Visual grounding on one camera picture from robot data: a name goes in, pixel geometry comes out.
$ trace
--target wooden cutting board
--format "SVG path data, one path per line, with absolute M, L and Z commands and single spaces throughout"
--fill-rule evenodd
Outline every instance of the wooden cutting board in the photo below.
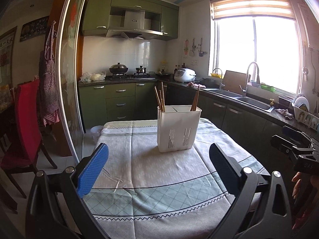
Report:
M 246 84 L 246 74 L 242 72 L 234 72 L 227 70 L 224 79 L 223 84 L 225 85 L 222 89 L 231 91 L 238 94 L 243 94 L 242 90 L 240 89 L 240 86 L 244 89 Z

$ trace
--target tile backsplash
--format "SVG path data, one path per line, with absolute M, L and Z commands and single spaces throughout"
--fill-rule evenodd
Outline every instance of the tile backsplash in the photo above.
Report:
M 98 72 L 104 70 L 111 75 L 110 66 L 120 62 L 129 70 L 127 74 L 136 72 L 139 66 L 146 67 L 147 72 L 157 71 L 161 61 L 165 60 L 166 41 L 105 38 L 86 36 L 83 44 L 82 72 Z

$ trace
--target drawer handle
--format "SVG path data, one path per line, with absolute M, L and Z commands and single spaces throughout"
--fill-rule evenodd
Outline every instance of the drawer handle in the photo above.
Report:
M 235 111 L 235 110 L 233 110 L 233 109 L 231 109 L 231 108 L 229 108 L 229 110 L 230 110 L 231 112 L 233 112 L 233 113 L 236 113 L 236 114 L 242 114 L 242 112 Z
M 217 104 L 217 103 L 213 103 L 215 106 L 217 107 L 220 107 L 220 108 L 224 108 L 225 106 L 224 105 L 220 105 L 220 104 Z

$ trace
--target window blind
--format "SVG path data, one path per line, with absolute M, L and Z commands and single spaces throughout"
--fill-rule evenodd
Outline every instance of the window blind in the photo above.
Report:
M 290 0 L 212 1 L 212 16 L 214 20 L 226 17 L 253 15 L 295 18 Z

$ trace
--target checkered apron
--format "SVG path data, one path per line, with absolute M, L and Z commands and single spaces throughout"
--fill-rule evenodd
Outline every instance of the checkered apron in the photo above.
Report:
M 52 22 L 46 39 L 44 51 L 40 52 L 39 79 L 41 116 L 44 125 L 54 124 L 60 121 L 58 115 L 58 98 L 55 81 L 55 63 L 53 55 L 53 41 L 56 37 L 54 31 L 55 21 Z

